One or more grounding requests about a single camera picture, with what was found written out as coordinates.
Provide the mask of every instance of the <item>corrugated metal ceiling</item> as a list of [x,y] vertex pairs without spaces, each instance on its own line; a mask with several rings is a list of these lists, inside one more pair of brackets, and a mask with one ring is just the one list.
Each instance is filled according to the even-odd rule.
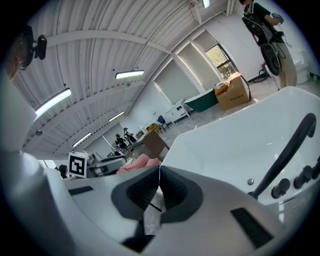
[[[207,9],[198,1],[197,8],[204,21],[226,10],[227,1],[212,0]],[[26,152],[52,159],[65,158],[85,134],[129,109],[167,54],[199,25],[189,0],[52,0],[29,24],[35,39],[47,37],[46,58],[17,75],[18,89],[35,109],[65,88],[72,92],[25,141]],[[143,77],[115,79],[138,69]]]

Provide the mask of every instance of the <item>cardboard box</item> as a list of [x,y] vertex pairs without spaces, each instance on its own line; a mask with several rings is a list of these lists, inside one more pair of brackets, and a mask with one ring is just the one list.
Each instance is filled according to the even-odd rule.
[[216,97],[223,110],[231,109],[250,100],[240,73],[232,74],[227,82],[229,83],[228,90]]

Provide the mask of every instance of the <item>white cabinet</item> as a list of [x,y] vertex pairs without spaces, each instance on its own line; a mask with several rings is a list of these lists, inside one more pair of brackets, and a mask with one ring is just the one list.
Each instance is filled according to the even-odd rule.
[[190,111],[190,108],[186,104],[184,104],[182,99],[182,100],[179,100],[178,103],[175,104],[169,111],[167,111],[165,113],[165,116],[169,118],[171,122],[174,123],[175,121],[185,116],[188,116],[189,118],[191,118],[188,113],[189,111]]

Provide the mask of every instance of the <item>window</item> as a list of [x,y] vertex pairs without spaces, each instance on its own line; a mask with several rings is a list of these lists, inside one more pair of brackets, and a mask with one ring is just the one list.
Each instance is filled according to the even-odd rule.
[[233,73],[238,71],[235,64],[219,44],[208,50],[206,55],[212,60],[213,64],[219,70],[224,79],[227,79]]

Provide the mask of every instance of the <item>green bin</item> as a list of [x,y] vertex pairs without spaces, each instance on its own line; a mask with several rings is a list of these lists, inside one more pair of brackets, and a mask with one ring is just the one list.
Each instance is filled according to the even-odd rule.
[[194,111],[202,112],[216,105],[218,100],[216,98],[214,89],[209,89],[201,94],[187,99],[184,103]]

